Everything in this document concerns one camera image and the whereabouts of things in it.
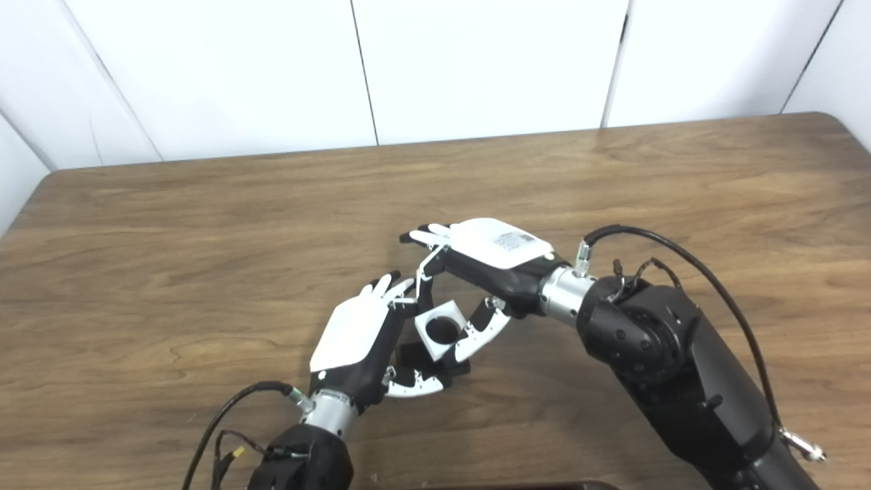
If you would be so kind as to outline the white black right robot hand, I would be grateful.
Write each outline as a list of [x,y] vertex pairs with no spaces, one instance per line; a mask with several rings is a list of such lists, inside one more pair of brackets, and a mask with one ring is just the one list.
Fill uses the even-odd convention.
[[[544,316],[546,283],[570,270],[550,242],[493,218],[422,225],[400,242],[429,249],[416,271],[416,326],[429,356],[444,365],[467,361],[511,319]],[[433,279],[444,272],[487,293],[469,319],[454,301],[433,306]]]

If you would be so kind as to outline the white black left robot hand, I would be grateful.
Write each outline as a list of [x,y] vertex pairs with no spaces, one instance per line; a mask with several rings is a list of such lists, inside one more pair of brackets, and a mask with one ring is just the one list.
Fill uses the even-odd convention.
[[448,375],[404,367],[395,367],[395,375],[385,379],[405,322],[418,311],[415,303],[404,301],[414,288],[414,277],[401,279],[394,270],[333,309],[309,361],[310,395],[335,391],[363,414],[386,397],[426,396],[453,385]]

